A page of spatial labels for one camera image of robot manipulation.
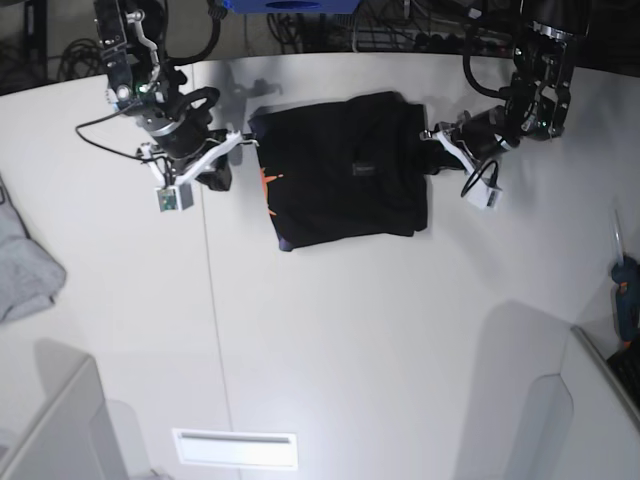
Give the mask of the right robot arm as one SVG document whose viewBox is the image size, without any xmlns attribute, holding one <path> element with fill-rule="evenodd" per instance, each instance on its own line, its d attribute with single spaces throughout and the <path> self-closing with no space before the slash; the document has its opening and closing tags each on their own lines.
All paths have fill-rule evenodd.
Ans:
<svg viewBox="0 0 640 480">
<path fill-rule="evenodd" d="M 83 137 L 86 143 L 109 153 L 153 163 L 166 170 L 161 181 L 168 184 L 193 167 L 202 156 L 226 139 L 227 131 L 211 130 L 212 109 L 220 92 L 202 87 L 180 91 L 187 83 L 182 66 L 205 59 L 217 45 L 221 21 L 227 10 L 217 1 L 207 3 L 211 32 L 199 53 L 173 57 L 167 52 L 169 9 L 166 1 L 96 1 L 95 23 L 108 93 L 115 112 L 103 117 L 128 116 L 152 138 L 150 151 L 127 154 Z"/>
</svg>

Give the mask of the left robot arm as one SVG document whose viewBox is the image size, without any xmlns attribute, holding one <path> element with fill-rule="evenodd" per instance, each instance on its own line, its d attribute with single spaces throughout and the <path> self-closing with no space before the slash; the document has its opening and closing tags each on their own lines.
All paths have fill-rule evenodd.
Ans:
<svg viewBox="0 0 640 480">
<path fill-rule="evenodd" d="M 547 141 L 561 136 L 571 103 L 570 84 L 579 44 L 589 28 L 590 1 L 522 1 L 519 7 L 493 10 L 465 29 L 463 72 L 479 94 L 502 103 L 454 124 L 440 124 L 476 169 L 515 149 L 524 138 Z M 482 85 L 471 57 L 479 33 L 503 31 L 510 36 L 515 70 L 498 89 Z"/>
</svg>

